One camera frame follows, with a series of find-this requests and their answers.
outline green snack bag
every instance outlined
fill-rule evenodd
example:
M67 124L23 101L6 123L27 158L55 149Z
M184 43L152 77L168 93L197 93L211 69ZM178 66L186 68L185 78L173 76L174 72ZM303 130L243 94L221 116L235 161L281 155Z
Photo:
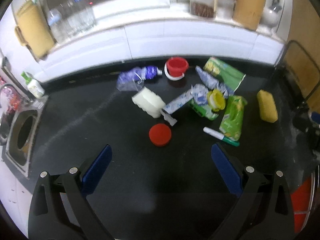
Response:
M215 57L209 58L203 70L214 77L222 79L233 91L237 90L245 77L245 74Z
M244 106L247 101L241 96L229 96L227 109L224 113L219 130L233 141L241 135Z

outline white sponge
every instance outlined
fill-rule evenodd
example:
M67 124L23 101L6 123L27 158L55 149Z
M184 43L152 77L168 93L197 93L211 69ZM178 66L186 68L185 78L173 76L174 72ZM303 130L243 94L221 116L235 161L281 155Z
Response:
M135 94L132 97L132 101L153 118L159 118L161 116L160 110L165 107L165 103L161 97L146 87Z

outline screw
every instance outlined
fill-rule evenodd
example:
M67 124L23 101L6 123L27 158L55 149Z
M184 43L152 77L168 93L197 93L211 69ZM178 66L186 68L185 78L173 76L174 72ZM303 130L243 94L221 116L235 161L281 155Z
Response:
M77 169L76 167L73 167L73 168L71 168L71 169L69 170L69 172L70 172L71 174L75 174L77 171L78 171L78 169Z
M41 178L44 178L45 176L47 176L47 174L48 174L48 173L47 173L46 171L43 171L43 172L40 173L40 177L41 177Z
M245 170L246 170L247 172L249 172L249 173L253 173L253 172L254 172L254 168L251 167L251 166L246 167Z
M282 171L277 171L276 174L277 174L279 177L282 177L282 176L283 176L283 172L282 172Z

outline yellow sponge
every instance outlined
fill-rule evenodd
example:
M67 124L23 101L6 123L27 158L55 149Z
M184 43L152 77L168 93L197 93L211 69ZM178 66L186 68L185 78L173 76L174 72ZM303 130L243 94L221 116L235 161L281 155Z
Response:
M278 112L272 94L260 90L257 94L260 118L266 122L275 122L278 120Z

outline green package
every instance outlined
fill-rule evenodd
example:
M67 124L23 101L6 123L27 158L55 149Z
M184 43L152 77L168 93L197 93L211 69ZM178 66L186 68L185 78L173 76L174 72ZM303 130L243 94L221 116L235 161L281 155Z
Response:
M244 106L247 101L241 96L229 96L227 109L224 113L219 130L233 141L241 135Z
M203 70L219 78L233 91L237 90L245 77L245 74L215 57L209 58Z
M211 107L209 105L199 106L195 102L195 100L192 98L191 101L189 101L189 106L201 117L205 117L211 121L216 119L218 117L218 114L213 113L211 111Z

